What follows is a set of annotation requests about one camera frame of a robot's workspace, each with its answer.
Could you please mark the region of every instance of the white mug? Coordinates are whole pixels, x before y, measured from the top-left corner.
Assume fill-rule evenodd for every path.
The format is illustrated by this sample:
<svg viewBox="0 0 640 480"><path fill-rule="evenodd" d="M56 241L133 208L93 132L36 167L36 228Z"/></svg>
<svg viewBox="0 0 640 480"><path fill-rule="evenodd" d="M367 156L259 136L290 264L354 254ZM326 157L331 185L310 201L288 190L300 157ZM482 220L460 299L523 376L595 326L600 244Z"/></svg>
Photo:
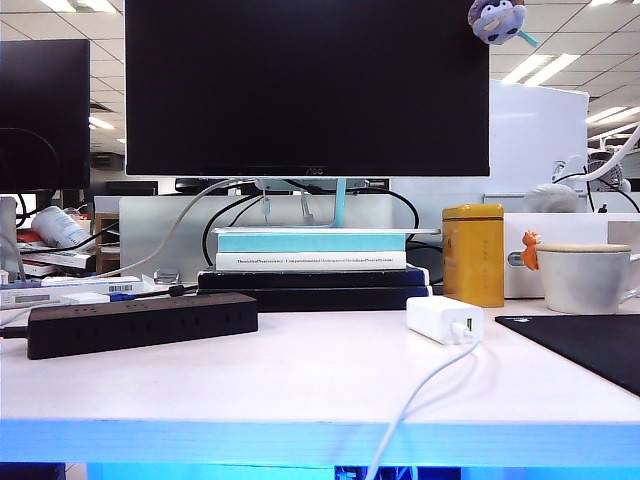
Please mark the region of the white mug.
<svg viewBox="0 0 640 480"><path fill-rule="evenodd" d="M611 314L640 288L625 291L631 263L628 245L541 243L536 245L547 307L579 315Z"/></svg>

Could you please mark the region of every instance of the white charger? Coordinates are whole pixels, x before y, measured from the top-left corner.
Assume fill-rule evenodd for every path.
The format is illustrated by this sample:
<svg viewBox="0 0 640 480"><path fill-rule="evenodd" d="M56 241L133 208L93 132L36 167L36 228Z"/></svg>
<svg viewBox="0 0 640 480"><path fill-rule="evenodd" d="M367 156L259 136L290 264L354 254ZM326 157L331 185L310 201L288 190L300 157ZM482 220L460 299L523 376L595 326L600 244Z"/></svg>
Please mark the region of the white charger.
<svg viewBox="0 0 640 480"><path fill-rule="evenodd" d="M449 297L411 297L407 327L443 345L473 343L484 336L484 312Z"/></svg>

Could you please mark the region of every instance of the power strip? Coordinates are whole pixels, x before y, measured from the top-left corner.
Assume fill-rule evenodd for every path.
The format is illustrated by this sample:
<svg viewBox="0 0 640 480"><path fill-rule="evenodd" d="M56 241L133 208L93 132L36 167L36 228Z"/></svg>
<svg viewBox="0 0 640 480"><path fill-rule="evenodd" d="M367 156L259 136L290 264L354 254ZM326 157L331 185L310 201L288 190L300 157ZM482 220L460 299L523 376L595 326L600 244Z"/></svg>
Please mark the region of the power strip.
<svg viewBox="0 0 640 480"><path fill-rule="evenodd" d="M31 311L32 360L258 330L255 299L237 293L47 307Z"/></svg>

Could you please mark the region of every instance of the mouse pad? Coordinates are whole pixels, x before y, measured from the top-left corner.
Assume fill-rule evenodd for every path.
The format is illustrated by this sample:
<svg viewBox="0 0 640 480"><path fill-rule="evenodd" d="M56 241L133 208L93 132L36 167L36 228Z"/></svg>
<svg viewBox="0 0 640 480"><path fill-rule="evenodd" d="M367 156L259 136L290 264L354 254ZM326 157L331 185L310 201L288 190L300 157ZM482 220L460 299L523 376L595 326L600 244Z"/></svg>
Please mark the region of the mouse pad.
<svg viewBox="0 0 640 480"><path fill-rule="evenodd" d="M640 315L522 315L496 322L640 396Z"/></svg>

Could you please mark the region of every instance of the yellow tin can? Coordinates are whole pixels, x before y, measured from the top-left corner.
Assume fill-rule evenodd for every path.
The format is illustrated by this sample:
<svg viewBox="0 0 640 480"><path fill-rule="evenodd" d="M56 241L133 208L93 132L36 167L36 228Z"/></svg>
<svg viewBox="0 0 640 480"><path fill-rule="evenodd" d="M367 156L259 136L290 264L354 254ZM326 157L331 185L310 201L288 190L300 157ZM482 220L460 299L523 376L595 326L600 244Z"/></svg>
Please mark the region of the yellow tin can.
<svg viewBox="0 0 640 480"><path fill-rule="evenodd" d="M467 204L442 211L444 294L480 307L504 305L504 208Z"/></svg>

